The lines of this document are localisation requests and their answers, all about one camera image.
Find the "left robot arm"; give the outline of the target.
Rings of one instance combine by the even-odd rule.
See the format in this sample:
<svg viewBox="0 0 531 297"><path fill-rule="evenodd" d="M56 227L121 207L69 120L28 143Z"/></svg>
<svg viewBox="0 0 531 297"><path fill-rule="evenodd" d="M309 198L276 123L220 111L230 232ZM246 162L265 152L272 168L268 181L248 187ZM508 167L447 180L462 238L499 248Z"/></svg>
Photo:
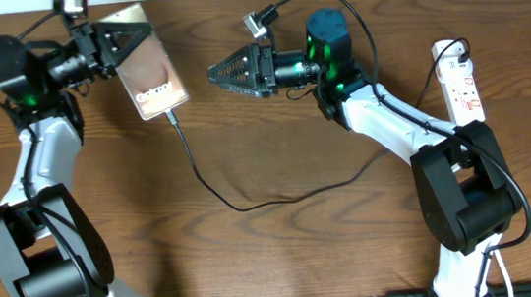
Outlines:
<svg viewBox="0 0 531 297"><path fill-rule="evenodd" d="M67 24L69 42L0 36L0 103L21 143L0 203L0 280L9 297L144 297L70 192L84 140L77 100L151 35L146 22Z"/></svg>

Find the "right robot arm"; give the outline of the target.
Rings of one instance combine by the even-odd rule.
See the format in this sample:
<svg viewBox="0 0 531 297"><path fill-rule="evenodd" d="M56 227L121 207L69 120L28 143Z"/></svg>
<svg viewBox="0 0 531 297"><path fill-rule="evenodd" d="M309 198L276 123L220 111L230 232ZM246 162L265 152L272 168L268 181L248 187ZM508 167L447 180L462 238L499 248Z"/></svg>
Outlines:
<svg viewBox="0 0 531 297"><path fill-rule="evenodd" d="M365 135L410 165L423 218L440 242L436 297L487 297L486 278L503 233L526 209L490 127L455 124L395 98L355 62L346 18L319 9L306 23L302 51L250 43L210 66L223 89L268 97L314 86L322 114Z"/></svg>

